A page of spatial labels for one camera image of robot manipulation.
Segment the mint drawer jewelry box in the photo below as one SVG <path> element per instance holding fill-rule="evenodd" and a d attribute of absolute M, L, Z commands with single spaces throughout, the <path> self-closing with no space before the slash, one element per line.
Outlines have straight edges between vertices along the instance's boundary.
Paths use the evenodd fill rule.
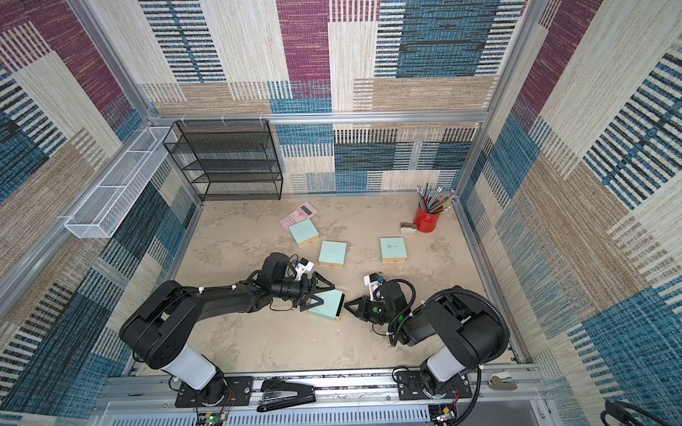
<path fill-rule="evenodd" d="M 344 308 L 346 294 L 341 290 L 330 290 L 319 294 L 323 304 L 309 309 L 307 312 L 317 318 L 338 321 Z"/>

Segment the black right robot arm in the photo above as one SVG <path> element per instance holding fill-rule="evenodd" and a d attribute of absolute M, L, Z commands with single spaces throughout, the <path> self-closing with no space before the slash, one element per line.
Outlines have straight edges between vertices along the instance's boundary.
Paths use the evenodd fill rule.
<path fill-rule="evenodd" d="M 344 303 L 354 317 L 385 326 L 389 344 L 415 346 L 436 335 L 442 349 L 419 368 L 417 379 L 428 398 L 458 389 L 465 375 L 506 350 L 511 332 L 503 314 L 487 298 L 454 286 L 417 304 L 415 286 L 403 279 L 368 276 L 369 294 Z"/>

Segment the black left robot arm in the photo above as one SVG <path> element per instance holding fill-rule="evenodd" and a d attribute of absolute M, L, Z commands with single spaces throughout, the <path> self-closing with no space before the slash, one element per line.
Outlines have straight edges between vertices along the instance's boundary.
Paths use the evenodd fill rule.
<path fill-rule="evenodd" d="M 336 286 L 306 259 L 296 262 L 274 252 L 247 279 L 222 287 L 162 283 L 120 328 L 119 337 L 134 358 L 178 378 L 202 406 L 222 405 L 228 388 L 224 373 L 188 345 L 195 325 L 232 313 L 258 312 L 275 298 L 305 312 L 324 305 L 321 294 Z"/>

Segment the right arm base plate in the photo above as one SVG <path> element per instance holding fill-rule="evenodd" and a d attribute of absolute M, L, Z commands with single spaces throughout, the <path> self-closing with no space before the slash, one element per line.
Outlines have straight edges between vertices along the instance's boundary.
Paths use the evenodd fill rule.
<path fill-rule="evenodd" d="M 470 399 L 471 383 L 463 375 L 455 375 L 447 382 L 439 382 L 426 371 L 396 367 L 391 373 L 400 400 Z"/>

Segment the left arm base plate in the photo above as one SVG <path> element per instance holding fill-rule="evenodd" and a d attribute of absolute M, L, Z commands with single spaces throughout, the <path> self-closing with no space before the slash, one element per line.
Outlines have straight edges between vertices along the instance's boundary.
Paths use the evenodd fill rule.
<path fill-rule="evenodd" d="M 253 376 L 216 376 L 202 390 L 182 382 L 175 408 L 230 408 L 248 406 Z"/>

